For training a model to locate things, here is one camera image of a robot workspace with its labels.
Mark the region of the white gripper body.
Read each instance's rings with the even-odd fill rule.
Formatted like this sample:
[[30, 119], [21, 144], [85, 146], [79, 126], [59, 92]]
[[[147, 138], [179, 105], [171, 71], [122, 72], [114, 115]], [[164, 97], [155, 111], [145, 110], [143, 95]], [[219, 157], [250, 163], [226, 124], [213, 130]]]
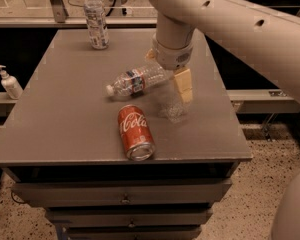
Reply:
[[181, 49], [166, 48], [157, 41], [156, 35], [153, 35], [154, 58], [165, 70], [177, 70], [184, 67], [191, 59], [192, 50], [192, 43]]

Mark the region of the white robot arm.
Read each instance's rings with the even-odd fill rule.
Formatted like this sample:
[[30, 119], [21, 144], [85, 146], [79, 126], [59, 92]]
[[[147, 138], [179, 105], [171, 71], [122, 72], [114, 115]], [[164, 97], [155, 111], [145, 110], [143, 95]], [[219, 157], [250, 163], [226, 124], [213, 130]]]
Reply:
[[199, 30], [300, 104], [300, 18], [246, 0], [149, 0], [153, 53], [167, 70], [190, 59]]

